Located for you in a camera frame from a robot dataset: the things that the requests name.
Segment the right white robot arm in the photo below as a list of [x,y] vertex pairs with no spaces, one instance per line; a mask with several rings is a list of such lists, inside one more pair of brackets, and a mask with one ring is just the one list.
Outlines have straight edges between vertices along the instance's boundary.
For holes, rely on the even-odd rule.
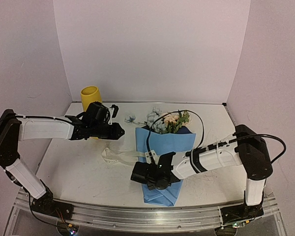
[[257,206],[263,200],[266,179],[273,173],[265,140],[246,125],[235,127],[231,140],[226,139],[190,151],[168,152],[157,160],[155,152],[146,152],[150,162],[136,162],[131,180],[151,190],[166,189],[172,183],[195,174],[229,166],[243,166],[246,172],[244,202]]

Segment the artificial flower bunch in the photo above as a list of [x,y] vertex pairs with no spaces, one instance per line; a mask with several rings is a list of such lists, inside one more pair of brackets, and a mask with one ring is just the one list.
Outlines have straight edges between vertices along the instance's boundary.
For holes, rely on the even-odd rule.
[[160,108],[152,108],[147,114],[147,127],[158,134],[178,134],[191,121],[191,115],[188,111],[182,112],[162,112]]

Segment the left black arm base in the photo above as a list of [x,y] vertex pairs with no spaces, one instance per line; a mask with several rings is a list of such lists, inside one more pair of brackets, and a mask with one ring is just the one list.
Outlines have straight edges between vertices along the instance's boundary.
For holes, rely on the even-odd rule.
[[74,206],[54,200],[51,190],[48,187],[45,188],[46,193],[42,197],[33,198],[30,204],[31,210],[44,215],[70,220],[73,215]]

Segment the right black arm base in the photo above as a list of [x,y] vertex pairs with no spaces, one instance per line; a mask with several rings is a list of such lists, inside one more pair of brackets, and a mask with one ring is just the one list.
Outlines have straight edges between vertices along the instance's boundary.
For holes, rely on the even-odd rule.
[[246,204],[246,198],[244,198],[244,202],[242,204],[223,207],[220,211],[223,226],[244,222],[246,220],[254,220],[264,214],[263,196],[261,202],[257,205],[248,206]]

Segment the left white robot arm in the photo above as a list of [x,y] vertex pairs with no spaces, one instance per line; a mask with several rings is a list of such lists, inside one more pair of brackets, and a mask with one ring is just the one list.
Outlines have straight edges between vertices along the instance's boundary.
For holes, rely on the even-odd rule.
[[13,183],[37,200],[37,206],[51,215],[57,209],[56,202],[47,196],[47,186],[23,159],[19,145],[27,140],[62,139],[69,141],[98,138],[118,140],[125,131],[114,122],[118,105],[107,107],[92,102],[86,111],[63,117],[21,115],[6,109],[0,117],[0,167]]

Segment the yellow plastic vase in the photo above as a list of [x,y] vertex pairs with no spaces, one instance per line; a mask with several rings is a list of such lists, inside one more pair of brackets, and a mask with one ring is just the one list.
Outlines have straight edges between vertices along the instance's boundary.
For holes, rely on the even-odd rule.
[[81,91],[81,101],[84,110],[82,121],[90,128],[95,128],[102,120],[102,98],[99,88],[89,86]]

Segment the cream printed ribbon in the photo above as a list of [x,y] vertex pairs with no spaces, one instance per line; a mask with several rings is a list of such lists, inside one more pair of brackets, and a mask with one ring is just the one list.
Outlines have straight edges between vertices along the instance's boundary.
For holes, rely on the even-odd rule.
[[135,163],[139,161],[140,157],[143,158],[143,160],[146,160],[146,156],[143,152],[116,151],[111,150],[108,147],[102,151],[101,156],[107,164],[121,163],[126,166],[134,166]]

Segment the blue wrapping paper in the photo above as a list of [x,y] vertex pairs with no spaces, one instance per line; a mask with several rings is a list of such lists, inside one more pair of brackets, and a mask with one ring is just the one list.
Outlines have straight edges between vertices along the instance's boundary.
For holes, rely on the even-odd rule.
[[[149,130],[146,128],[136,128],[136,151],[147,152],[146,138]],[[157,155],[169,152],[184,152],[192,149],[196,139],[196,134],[188,128],[182,127],[176,134],[158,134],[151,132],[149,138],[150,149]],[[165,190],[149,190],[146,184],[142,185],[143,199],[146,204],[159,205],[163,207],[173,207],[178,199],[182,181],[173,183]]]

